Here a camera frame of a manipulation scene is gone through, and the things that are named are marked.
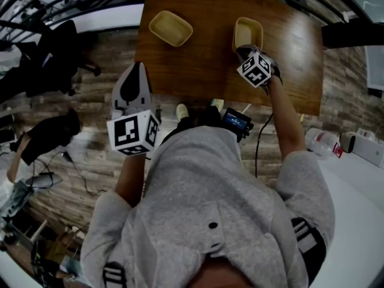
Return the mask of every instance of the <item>black button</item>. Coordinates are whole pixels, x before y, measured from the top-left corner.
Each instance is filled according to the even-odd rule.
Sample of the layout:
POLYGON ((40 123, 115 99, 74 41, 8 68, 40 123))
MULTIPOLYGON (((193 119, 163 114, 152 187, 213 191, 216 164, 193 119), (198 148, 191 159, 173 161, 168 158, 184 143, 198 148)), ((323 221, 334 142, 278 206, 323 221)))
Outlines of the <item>black button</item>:
POLYGON ((212 223, 210 223, 210 224, 208 225, 208 227, 209 227, 210 229, 214 229, 214 228, 217 227, 217 223, 212 222, 212 223))

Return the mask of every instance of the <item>yellow tray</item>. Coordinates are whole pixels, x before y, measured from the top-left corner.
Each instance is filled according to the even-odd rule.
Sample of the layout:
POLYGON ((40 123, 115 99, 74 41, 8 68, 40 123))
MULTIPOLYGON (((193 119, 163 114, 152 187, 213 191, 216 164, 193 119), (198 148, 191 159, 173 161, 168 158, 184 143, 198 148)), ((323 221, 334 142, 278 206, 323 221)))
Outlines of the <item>yellow tray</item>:
POLYGON ((263 48, 263 27, 262 25, 246 17, 240 17, 235 24, 233 31, 232 51, 243 45, 256 45, 260 50, 263 48))
POLYGON ((188 22, 169 11, 158 13, 149 23, 149 30, 175 47, 183 45, 193 33, 188 22))

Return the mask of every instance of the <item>person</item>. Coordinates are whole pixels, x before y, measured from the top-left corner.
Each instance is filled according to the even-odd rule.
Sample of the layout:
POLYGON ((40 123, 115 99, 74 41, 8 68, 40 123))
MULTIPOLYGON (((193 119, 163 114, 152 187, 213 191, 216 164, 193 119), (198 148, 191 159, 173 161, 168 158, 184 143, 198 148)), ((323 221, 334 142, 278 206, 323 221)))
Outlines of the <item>person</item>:
POLYGON ((281 80, 268 83, 283 164, 274 188, 246 171, 213 100, 152 158, 126 158, 96 202, 81 261, 93 287, 308 287, 334 234, 334 206, 281 80))
POLYGON ((10 143, 9 152, 1 151, 1 217, 15 216, 35 192, 51 188, 61 182, 61 178, 50 171, 35 174, 33 169, 35 164, 33 166, 31 164, 41 154, 59 145, 69 144, 71 138, 79 131, 79 117, 73 109, 70 109, 67 115, 42 120, 18 140, 10 143))

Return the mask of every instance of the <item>strap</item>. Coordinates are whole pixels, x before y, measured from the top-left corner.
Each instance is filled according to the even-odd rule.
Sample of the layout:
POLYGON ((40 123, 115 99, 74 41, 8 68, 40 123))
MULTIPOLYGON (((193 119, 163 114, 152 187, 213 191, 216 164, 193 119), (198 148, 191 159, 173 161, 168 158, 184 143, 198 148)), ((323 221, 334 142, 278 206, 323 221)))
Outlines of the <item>strap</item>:
POLYGON ((311 285, 325 260, 325 242, 317 228, 310 227, 305 219, 293 218, 291 222, 311 285))
POLYGON ((103 281, 106 288, 127 288, 125 270, 118 262, 108 262, 104 266, 103 281))

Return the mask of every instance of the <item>sneaker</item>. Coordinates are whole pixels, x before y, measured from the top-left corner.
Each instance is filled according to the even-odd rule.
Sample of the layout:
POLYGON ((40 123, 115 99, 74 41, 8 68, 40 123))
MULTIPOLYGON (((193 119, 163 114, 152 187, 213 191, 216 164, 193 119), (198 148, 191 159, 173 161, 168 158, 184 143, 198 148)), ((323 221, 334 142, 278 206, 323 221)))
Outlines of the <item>sneaker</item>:
POLYGON ((211 106, 215 106, 217 110, 220 112, 224 107, 224 100, 223 99, 212 99, 211 100, 211 106))
POLYGON ((176 107, 176 116, 178 121, 180 122, 183 118, 189 117, 188 108, 184 103, 178 104, 176 107))

